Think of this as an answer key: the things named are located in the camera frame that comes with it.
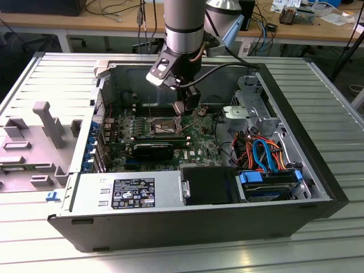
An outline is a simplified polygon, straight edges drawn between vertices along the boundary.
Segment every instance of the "sticker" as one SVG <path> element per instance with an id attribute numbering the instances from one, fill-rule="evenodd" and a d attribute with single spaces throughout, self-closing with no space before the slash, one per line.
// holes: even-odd
<path id="1" fill-rule="evenodd" d="M 113 209 L 155 207 L 154 178 L 116 179 L 113 188 Z"/>

